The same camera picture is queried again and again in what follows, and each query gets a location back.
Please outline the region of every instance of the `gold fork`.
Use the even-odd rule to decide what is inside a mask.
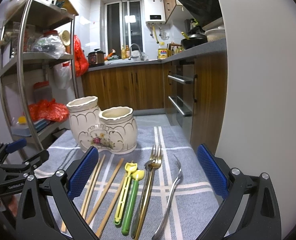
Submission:
[[[143,191],[141,192],[140,202],[139,202],[139,204],[137,206],[137,210],[136,210],[136,213],[134,215],[132,225],[131,225],[131,238],[132,239],[134,239],[135,236],[136,236],[136,231],[137,231],[138,222],[139,222],[139,216],[140,216],[141,210],[143,208],[144,199],[145,199],[145,195],[146,195],[146,192],[147,192],[148,179],[149,179],[149,175],[151,173],[151,168],[149,167],[149,164],[154,162],[158,157],[157,154],[155,155],[155,151],[153,150],[153,148],[154,148],[154,146],[152,146],[152,150],[151,150],[149,160],[144,165],[145,169],[146,169],[146,175],[145,175]]]
[[[154,157],[155,157],[154,162],[151,162],[149,164],[149,167],[152,168],[152,170],[149,174],[148,187],[147,187],[145,199],[143,202],[143,206],[142,206],[142,209],[140,212],[139,223],[138,223],[138,227],[137,227],[137,231],[136,231],[135,240],[138,240],[138,238],[140,236],[141,229],[143,228],[144,219],[145,219],[145,216],[147,213],[148,204],[149,204],[149,200],[150,200],[150,196],[151,196],[151,192],[152,192],[152,181],[153,181],[153,177],[155,175],[155,170],[159,169],[161,166],[162,153],[161,153],[161,146],[160,145],[158,145],[158,146],[155,145]]]

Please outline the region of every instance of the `window frame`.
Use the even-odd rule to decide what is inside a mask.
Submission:
[[[109,2],[105,3],[105,9],[104,9],[104,35],[105,35],[105,49],[106,49],[106,55],[108,55],[110,52],[108,51],[108,37],[107,37],[107,6],[110,4],[119,4],[119,29],[120,29],[120,47],[124,45],[124,33],[123,33],[123,27],[122,27],[122,3],[127,2],[127,14],[130,15],[130,6],[129,3],[131,2],[139,2],[140,3],[140,17],[141,17],[141,37],[143,41],[143,51],[145,51],[145,42],[144,42],[144,9],[143,9],[143,4],[142,0],[117,0],[114,2]],[[131,34],[130,34],[130,23],[128,23],[128,43],[129,46],[132,44],[131,43]]]

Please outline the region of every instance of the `red plastic bag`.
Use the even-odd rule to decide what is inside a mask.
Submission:
[[[81,75],[87,72],[89,63],[85,57],[84,52],[82,51],[81,42],[78,39],[77,35],[74,35],[74,49],[75,49],[76,76],[80,77]]]
[[[64,104],[56,103],[55,99],[48,102],[40,100],[37,104],[28,106],[31,119],[35,122],[39,119],[47,119],[54,122],[63,122],[67,120],[69,111]]]

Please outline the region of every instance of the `tile floor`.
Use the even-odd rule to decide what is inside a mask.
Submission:
[[[165,114],[155,115],[139,115],[134,116],[138,126],[170,126],[168,118]]]

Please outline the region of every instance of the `spice rack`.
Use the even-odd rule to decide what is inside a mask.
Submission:
[[[79,93],[77,89],[76,81],[76,71],[75,71],[75,61],[74,61],[74,50],[71,50],[71,54],[65,54],[59,59],[54,59],[47,53],[39,52],[23,52],[24,35],[26,24],[35,25],[36,28],[40,30],[53,30],[64,24],[70,23],[70,37],[71,37],[71,47],[74,48],[74,29],[75,29],[75,15],[69,14],[67,11],[53,5],[46,0],[25,0],[19,8],[4,21],[2,32],[0,35],[0,40],[2,40],[5,32],[5,28],[9,26],[12,22],[20,22],[20,30],[18,34],[18,51],[14,58],[10,59],[3,67],[2,57],[4,47],[0,47],[0,98],[2,103],[2,109],[6,119],[6,123],[11,132],[11,124],[8,118],[6,110],[6,101],[4,95],[4,89],[2,84],[2,77],[17,73],[17,81],[19,86],[19,94],[21,99],[21,104],[23,106],[24,115],[27,120],[27,125],[31,133],[31,137],[26,137],[28,143],[34,143],[38,151],[43,150],[42,141],[54,130],[56,130],[60,122],[51,122],[40,132],[37,132],[32,119],[30,117],[28,109],[28,101],[25,95],[25,82],[24,82],[24,72],[45,69],[45,66],[54,66],[56,64],[70,60],[72,67],[72,80],[75,97],[79,98]],[[22,138],[17,135],[12,135],[13,139]],[[24,151],[20,151],[20,155],[23,159],[27,156]]]

